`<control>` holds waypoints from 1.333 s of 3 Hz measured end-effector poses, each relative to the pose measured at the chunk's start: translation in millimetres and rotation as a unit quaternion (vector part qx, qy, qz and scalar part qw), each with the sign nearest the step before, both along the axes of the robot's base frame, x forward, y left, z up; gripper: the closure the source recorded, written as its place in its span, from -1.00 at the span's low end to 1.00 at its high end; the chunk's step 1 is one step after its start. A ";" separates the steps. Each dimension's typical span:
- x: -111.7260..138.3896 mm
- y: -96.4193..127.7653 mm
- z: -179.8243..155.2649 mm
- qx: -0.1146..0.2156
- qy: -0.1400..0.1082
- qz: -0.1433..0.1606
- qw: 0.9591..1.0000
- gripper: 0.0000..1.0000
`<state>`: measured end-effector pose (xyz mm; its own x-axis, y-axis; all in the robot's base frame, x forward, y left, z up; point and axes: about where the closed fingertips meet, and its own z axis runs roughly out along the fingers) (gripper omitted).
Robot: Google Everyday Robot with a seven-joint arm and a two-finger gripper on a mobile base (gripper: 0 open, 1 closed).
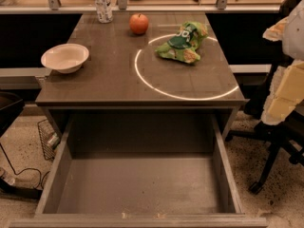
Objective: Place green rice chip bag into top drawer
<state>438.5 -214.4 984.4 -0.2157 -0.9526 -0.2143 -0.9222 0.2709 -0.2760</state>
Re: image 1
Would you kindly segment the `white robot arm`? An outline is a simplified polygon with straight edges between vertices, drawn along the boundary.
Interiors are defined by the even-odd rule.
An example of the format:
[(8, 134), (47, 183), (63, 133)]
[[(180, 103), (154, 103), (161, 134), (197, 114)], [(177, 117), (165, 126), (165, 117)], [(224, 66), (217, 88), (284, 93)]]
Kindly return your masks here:
[(263, 106), (261, 120), (277, 125), (304, 100), (304, 0), (286, 18), (267, 28), (263, 37), (281, 40), (283, 53), (294, 60), (287, 67), (277, 68)]

